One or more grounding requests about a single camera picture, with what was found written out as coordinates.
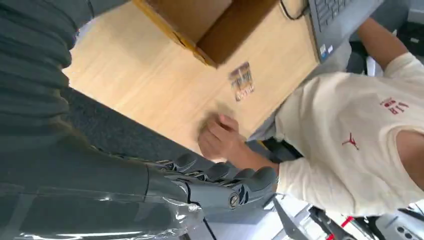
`plastic wrap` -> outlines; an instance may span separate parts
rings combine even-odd
[[[0,184],[0,238],[163,240],[195,229],[203,210],[160,196]]]

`wooden table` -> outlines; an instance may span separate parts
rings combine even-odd
[[[299,0],[286,0],[293,15]],[[215,69],[169,40],[131,2],[96,19],[65,70],[74,89],[199,153],[208,114],[235,117],[250,136],[319,64],[310,19],[268,14],[229,61]],[[254,93],[235,101],[228,75],[248,61]]]

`fist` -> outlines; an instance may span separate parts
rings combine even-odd
[[[200,131],[198,144],[209,160],[231,159],[245,144],[239,134],[239,123],[226,115],[209,118]]]

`gray carpet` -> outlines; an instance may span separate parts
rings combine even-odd
[[[61,95],[69,102],[69,114],[63,119],[82,132],[92,145],[106,152],[152,161],[195,154],[72,88],[65,89]]]

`white t-shirt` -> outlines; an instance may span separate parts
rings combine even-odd
[[[401,130],[424,133],[424,66],[406,53],[384,77],[320,75],[288,97],[278,139],[304,156],[280,164],[277,192],[352,216],[390,213],[424,199],[396,145]]]

